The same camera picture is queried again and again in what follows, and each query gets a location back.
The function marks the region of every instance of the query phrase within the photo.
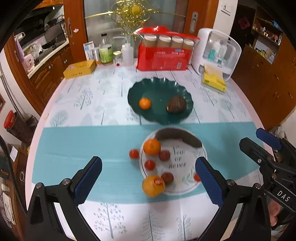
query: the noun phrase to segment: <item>glass door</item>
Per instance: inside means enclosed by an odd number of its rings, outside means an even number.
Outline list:
[[[101,34],[107,33],[108,37],[114,43],[115,50],[120,50],[122,44],[127,40],[127,42],[130,42],[136,47],[135,50],[137,51],[139,41],[134,43],[132,37],[127,35],[124,30],[112,20],[110,15],[90,17],[92,15],[111,11],[112,6],[117,1],[84,0],[88,40],[94,41],[95,46],[98,46],[102,39]],[[130,0],[130,2],[133,1],[139,3],[143,2],[143,4],[147,2],[147,0]],[[156,9],[159,13],[151,13],[150,19],[144,24],[144,26],[159,25],[167,27],[170,31],[183,33],[189,0],[150,0],[149,2],[152,5],[152,8]]]

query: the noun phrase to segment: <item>golden decoration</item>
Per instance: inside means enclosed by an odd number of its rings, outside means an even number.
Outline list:
[[[152,7],[148,0],[121,0],[111,7],[111,11],[94,14],[85,18],[110,15],[111,19],[122,27],[127,34],[133,35],[135,30],[141,28],[150,19],[152,13],[165,13],[186,17],[174,13],[159,12]]]

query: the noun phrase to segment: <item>green fruit bowl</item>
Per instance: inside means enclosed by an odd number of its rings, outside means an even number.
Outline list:
[[[182,113],[172,114],[166,111],[167,103],[175,95],[180,95],[186,100],[187,107]],[[143,110],[139,106],[139,101],[143,97],[151,100],[152,106],[148,110]],[[190,115],[193,109],[191,94],[187,92],[185,87],[175,81],[156,77],[136,82],[128,91],[128,104],[136,114],[143,116],[148,121],[158,122],[162,125],[181,122]]]

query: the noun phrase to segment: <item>human hand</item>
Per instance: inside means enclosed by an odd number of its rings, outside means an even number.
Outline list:
[[[281,206],[273,199],[268,205],[270,225],[275,226],[277,224],[278,218],[277,215],[281,212]]]

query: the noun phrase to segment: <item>teal stripe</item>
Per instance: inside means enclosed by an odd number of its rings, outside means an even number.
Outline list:
[[[258,168],[239,149],[239,141],[249,137],[259,145],[253,122],[180,124],[194,133],[206,148],[213,168],[228,179],[238,179]],[[192,196],[205,189],[202,185],[181,196],[159,195],[148,198],[142,191],[143,176],[138,160],[128,156],[130,149],[140,149],[144,139],[160,125],[86,126],[45,128],[41,135],[32,182],[55,185],[85,167],[92,156],[103,161],[103,171],[88,200],[113,203],[144,203]]]

